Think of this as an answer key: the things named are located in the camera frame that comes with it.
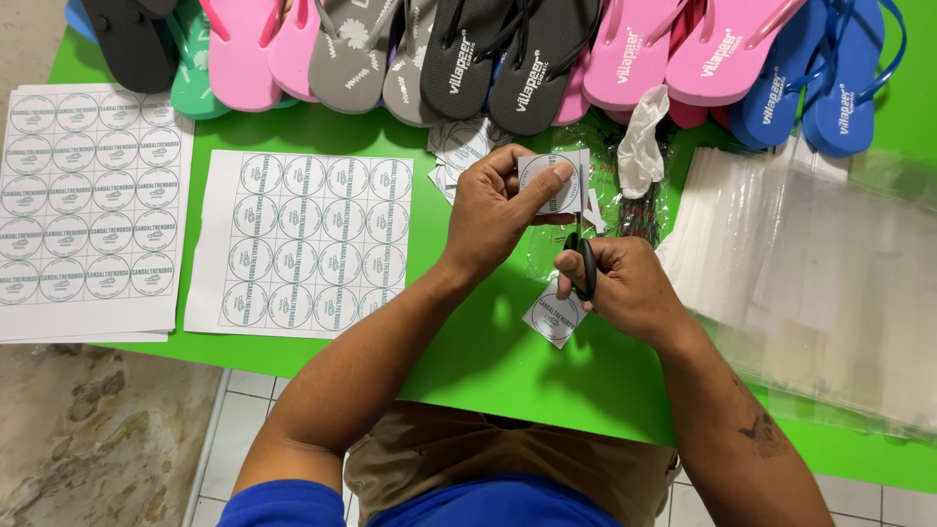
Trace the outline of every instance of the hand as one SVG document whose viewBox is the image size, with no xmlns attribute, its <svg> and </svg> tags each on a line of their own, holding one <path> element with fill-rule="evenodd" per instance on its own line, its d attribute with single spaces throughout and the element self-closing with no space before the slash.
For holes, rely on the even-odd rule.
<svg viewBox="0 0 937 527">
<path fill-rule="evenodd" d="M 571 164 L 554 165 L 518 193 L 517 158 L 532 155 L 519 144 L 508 144 L 459 176 L 440 265 L 474 285 L 507 260 L 529 225 L 574 221 L 572 214 L 535 216 L 570 180 Z"/>
<path fill-rule="evenodd" d="M 680 303 L 647 241 L 637 237 L 592 238 L 589 243 L 599 273 L 595 295 L 583 304 L 586 311 L 595 309 L 615 329 L 659 353 L 675 349 L 683 329 L 698 326 Z M 553 266 L 560 273 L 560 300 L 570 296 L 573 282 L 579 287 L 586 285 L 583 258 L 578 252 L 560 252 Z"/>
</svg>

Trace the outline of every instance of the person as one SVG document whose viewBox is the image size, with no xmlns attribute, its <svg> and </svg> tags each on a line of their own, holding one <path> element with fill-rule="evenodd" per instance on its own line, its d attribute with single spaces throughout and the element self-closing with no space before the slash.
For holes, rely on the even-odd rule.
<svg viewBox="0 0 937 527">
<path fill-rule="evenodd" d="M 677 449 L 395 401 L 426 346 L 569 181 L 559 163 L 518 192 L 501 148 L 462 173 L 439 260 L 316 354 L 251 445 L 219 525 L 344 525 L 342 467 L 360 525 L 650 527 L 683 469 L 719 527 L 833 527 L 803 459 L 680 304 L 651 246 L 591 240 L 600 268 L 584 305 L 661 361 Z M 584 285 L 581 256 L 554 261 L 558 296 Z"/>
</svg>

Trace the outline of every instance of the blue sleeve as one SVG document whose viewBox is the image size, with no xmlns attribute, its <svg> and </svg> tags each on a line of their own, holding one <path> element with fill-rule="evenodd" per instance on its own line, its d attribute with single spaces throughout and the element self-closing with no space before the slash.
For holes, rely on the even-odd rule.
<svg viewBox="0 0 937 527">
<path fill-rule="evenodd" d="M 345 527 L 345 505 L 332 489 L 301 479 L 260 483 L 231 497 L 218 527 Z"/>
</svg>

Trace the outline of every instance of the black scissors handle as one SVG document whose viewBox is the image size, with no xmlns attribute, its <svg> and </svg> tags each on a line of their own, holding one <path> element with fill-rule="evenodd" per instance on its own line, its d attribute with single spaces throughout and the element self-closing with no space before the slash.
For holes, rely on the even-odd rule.
<svg viewBox="0 0 937 527">
<path fill-rule="evenodd" d="M 599 272 L 595 264 L 595 254 L 592 253 L 592 244 L 586 238 L 579 236 L 579 233 L 571 233 L 566 237 L 563 249 L 574 250 L 583 257 L 583 264 L 586 268 L 586 289 L 583 291 L 574 283 L 573 291 L 580 300 L 588 302 L 595 296 L 595 284 Z"/>
</svg>

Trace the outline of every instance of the blue shirt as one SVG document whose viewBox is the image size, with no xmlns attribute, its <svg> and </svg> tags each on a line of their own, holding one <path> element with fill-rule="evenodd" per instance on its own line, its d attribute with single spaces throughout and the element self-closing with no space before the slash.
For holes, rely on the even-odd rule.
<svg viewBox="0 0 937 527">
<path fill-rule="evenodd" d="M 344 527 L 345 506 L 311 481 L 268 481 L 235 494 L 218 527 Z M 377 514 L 367 527 L 504 525 L 620 527 L 586 495 L 534 474 L 507 473 L 434 490 Z"/>
</svg>

